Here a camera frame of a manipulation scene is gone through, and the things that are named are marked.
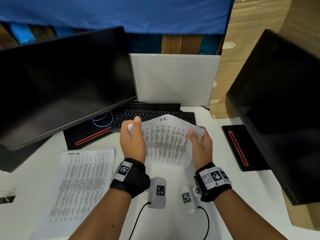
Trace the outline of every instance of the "black wristband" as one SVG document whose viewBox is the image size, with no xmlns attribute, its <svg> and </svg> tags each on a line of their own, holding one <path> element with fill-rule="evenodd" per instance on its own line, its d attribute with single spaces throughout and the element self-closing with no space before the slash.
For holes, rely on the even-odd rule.
<svg viewBox="0 0 320 240">
<path fill-rule="evenodd" d="M 146 174 L 145 165 L 133 158 L 126 158 L 122 162 L 110 184 L 110 188 L 126 191 L 132 198 L 149 187 L 150 178 Z"/>
<path fill-rule="evenodd" d="M 223 179 L 223 185 L 220 186 L 215 186 L 211 189 L 207 189 L 208 187 L 205 185 L 205 183 L 203 182 L 202 177 L 200 176 L 200 172 L 202 172 L 203 170 L 206 169 L 212 169 L 213 167 L 215 167 L 215 172 L 211 173 L 211 176 L 213 177 L 212 174 L 216 174 L 218 175 L 218 177 L 220 178 L 219 180 Z M 228 189 L 232 189 L 231 186 L 231 181 L 229 180 L 229 178 L 226 176 L 226 174 L 222 171 L 221 168 L 218 168 L 214 165 L 213 162 L 210 162 L 208 164 L 206 164 L 205 166 L 203 166 L 202 168 L 198 169 L 195 173 L 194 176 L 194 180 L 196 185 L 198 186 L 200 193 L 201 193 L 201 201 L 203 202 L 211 202 L 214 201 L 220 194 L 222 194 L 224 191 L 228 190 Z"/>
</svg>

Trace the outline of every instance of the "wrist strap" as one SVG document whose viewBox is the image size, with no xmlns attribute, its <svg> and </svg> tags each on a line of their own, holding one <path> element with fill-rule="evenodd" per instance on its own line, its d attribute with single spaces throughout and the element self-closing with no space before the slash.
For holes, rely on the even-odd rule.
<svg viewBox="0 0 320 240">
<path fill-rule="evenodd" d="M 110 184 L 110 188 L 126 191 L 132 198 L 149 187 L 150 178 L 146 174 L 145 165 L 133 158 L 126 158 L 121 163 Z"/>
<path fill-rule="evenodd" d="M 214 201 L 222 192 L 232 188 L 226 173 L 212 162 L 197 170 L 194 180 L 203 202 Z"/>
</svg>

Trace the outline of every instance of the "forearm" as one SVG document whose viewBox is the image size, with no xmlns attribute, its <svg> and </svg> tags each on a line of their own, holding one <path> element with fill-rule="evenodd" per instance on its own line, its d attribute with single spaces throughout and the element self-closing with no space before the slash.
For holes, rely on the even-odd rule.
<svg viewBox="0 0 320 240">
<path fill-rule="evenodd" d="M 234 240 L 286 240 L 234 190 L 220 194 L 214 204 Z"/>
<path fill-rule="evenodd" d="M 132 197 L 110 188 L 69 240 L 119 239 Z"/>
</svg>

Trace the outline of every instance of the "hand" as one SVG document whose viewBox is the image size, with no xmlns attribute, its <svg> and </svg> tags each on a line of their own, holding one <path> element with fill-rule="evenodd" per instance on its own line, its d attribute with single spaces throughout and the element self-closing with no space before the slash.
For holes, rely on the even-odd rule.
<svg viewBox="0 0 320 240">
<path fill-rule="evenodd" d="M 192 143 L 192 160 L 197 171 L 208 163 L 212 162 L 212 140 L 205 127 L 205 133 L 199 142 L 199 138 L 192 129 L 187 130 L 188 137 Z"/>
<path fill-rule="evenodd" d="M 132 125 L 132 136 L 128 130 L 128 125 Z M 141 118 L 134 117 L 134 120 L 123 121 L 120 131 L 120 145 L 124 158 L 130 157 L 139 162 L 146 161 L 146 143 L 141 133 Z"/>
</svg>

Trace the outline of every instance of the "person's right forearm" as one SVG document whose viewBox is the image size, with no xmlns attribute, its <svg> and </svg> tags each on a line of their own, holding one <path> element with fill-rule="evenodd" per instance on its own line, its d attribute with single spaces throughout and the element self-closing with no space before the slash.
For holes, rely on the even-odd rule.
<svg viewBox="0 0 320 240">
<path fill-rule="evenodd" d="M 220 194 L 214 204 L 234 240 L 286 240 L 234 190 Z"/>
</svg>

